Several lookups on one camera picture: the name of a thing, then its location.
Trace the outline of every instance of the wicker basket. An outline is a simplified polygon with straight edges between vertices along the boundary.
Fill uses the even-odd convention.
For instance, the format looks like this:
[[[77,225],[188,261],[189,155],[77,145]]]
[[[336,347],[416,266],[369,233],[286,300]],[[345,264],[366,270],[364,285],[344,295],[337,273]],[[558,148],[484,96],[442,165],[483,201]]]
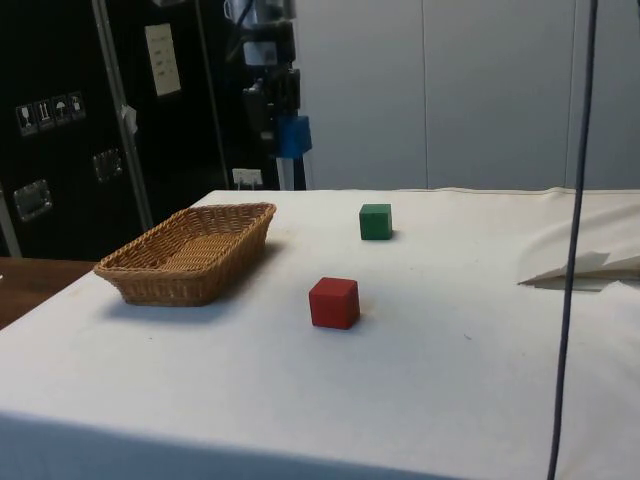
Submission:
[[[134,305],[211,303],[263,253],[268,203],[182,210],[103,259],[94,272]]]

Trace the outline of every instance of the wooden block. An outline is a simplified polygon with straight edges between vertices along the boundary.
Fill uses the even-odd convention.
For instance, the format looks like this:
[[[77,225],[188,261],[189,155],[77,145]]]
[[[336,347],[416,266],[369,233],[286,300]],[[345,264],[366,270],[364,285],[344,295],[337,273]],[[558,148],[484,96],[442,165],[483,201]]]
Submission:
[[[363,205],[360,210],[360,237],[362,240],[389,240],[392,235],[391,205]]]
[[[358,282],[325,277],[309,292],[309,304],[316,327],[349,330],[360,317]]]

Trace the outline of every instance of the red cube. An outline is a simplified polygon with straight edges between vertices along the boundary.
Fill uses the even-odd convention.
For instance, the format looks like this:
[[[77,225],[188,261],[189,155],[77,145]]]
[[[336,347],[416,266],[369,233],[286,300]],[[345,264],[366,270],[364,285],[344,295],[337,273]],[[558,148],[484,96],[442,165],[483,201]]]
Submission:
[[[349,330],[360,317],[358,282],[323,278],[309,292],[309,304],[316,327]]]

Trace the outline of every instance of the white panel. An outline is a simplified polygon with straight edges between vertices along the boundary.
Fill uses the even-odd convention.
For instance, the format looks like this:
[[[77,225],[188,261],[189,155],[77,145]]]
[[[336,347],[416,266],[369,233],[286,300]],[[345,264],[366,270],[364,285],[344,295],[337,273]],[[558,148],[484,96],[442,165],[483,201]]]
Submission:
[[[424,6],[429,187],[563,185],[575,0]]]
[[[314,188],[426,186],[421,0],[298,0]]]
[[[600,1],[585,183],[640,188],[640,19],[635,0]],[[567,185],[575,185],[584,109],[588,0],[578,0]]]

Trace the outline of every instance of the basket rim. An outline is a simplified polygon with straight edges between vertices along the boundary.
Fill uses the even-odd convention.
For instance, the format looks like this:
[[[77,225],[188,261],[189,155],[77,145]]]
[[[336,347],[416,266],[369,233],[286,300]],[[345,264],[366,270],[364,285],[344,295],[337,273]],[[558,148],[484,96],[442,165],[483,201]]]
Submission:
[[[260,215],[257,215],[256,221],[249,227],[247,227],[246,229],[244,229],[242,231],[242,233],[240,233],[238,235],[238,238],[234,240],[233,244],[231,244],[229,246],[229,250],[227,251],[227,253],[220,255],[219,257],[217,257],[215,260],[213,260],[210,264],[207,264],[206,266],[199,268],[197,270],[160,270],[158,268],[128,268],[128,267],[107,267],[105,266],[107,263],[111,262],[113,259],[122,256],[124,254],[126,254],[127,252],[129,252],[130,250],[134,249],[135,247],[139,246],[141,243],[144,243],[148,240],[148,238],[152,235],[154,235],[156,232],[163,230],[164,228],[166,228],[167,224],[169,224],[170,222],[174,221],[176,218],[180,218],[184,215],[187,215],[189,212],[193,212],[194,210],[198,211],[202,211],[202,210],[217,210],[217,209],[224,209],[224,208],[238,208],[238,207],[266,207],[264,212],[262,212]],[[153,227],[152,229],[146,231],[145,233],[143,233],[142,235],[140,235],[138,238],[132,240],[131,242],[127,243],[126,245],[120,247],[118,250],[116,250],[115,252],[111,253],[110,255],[106,256],[105,258],[103,258],[102,260],[100,260],[100,262],[98,262],[98,264],[93,268],[93,272],[105,279],[117,279],[119,277],[127,277],[129,279],[131,279],[132,276],[137,276],[139,275],[141,277],[141,279],[149,279],[149,277],[155,277],[158,279],[195,279],[198,277],[201,277],[203,275],[208,274],[212,269],[215,268],[215,266],[220,263],[222,260],[224,260],[224,257],[228,254],[229,251],[232,251],[233,249],[237,248],[237,246],[243,242],[254,230],[256,230],[258,227],[260,227],[265,221],[267,220],[271,220],[271,218],[274,216],[275,212],[277,211],[277,207],[276,205],[272,204],[272,203],[268,203],[268,202],[259,202],[259,203],[238,203],[238,204],[216,204],[216,205],[204,205],[204,206],[200,206],[200,207],[189,207],[189,208],[185,208],[182,210],[179,210],[178,212],[174,213],[173,215],[171,215],[168,219],[164,220],[163,222],[159,223],[158,225],[156,225],[155,227]]]

